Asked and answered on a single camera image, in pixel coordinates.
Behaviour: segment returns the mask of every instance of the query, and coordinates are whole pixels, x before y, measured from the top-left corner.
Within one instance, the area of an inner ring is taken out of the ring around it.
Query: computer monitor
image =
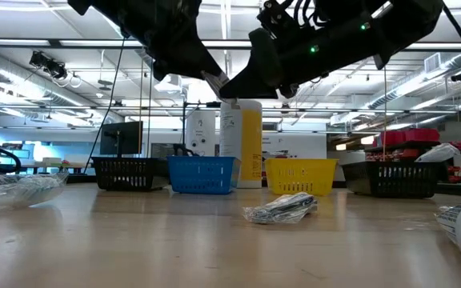
[[[141,154],[143,122],[102,126],[101,155]]]

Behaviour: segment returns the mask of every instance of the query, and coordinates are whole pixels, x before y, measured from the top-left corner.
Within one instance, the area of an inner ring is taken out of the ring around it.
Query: yellow basket
[[[275,194],[327,196],[332,191],[336,165],[337,159],[267,159],[268,189]]]

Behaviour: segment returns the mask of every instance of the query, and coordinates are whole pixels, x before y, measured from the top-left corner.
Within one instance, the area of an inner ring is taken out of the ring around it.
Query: blue basket
[[[238,185],[241,161],[234,157],[168,158],[172,190],[192,194],[229,194]]]

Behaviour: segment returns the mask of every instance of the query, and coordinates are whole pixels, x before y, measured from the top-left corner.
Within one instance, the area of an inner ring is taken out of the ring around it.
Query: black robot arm
[[[391,55],[420,40],[435,28],[442,0],[391,0],[391,8],[373,18],[384,0],[296,0],[295,15],[287,12],[295,0],[264,2],[258,20],[262,27],[250,33],[251,58],[247,67],[220,91],[220,98],[290,98],[299,84],[373,56],[382,69]],[[154,77],[181,74],[219,77],[222,70],[197,35],[201,0],[69,0],[80,14],[90,6],[133,36],[155,60]],[[308,25],[313,19],[315,29]]]

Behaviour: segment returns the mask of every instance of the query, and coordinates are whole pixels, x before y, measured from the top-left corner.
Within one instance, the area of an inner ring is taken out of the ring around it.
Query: black basket
[[[95,176],[100,189],[113,191],[151,191],[167,186],[168,161],[159,158],[94,159]]]
[[[349,190],[381,198],[431,198],[442,163],[359,162],[343,165]]]

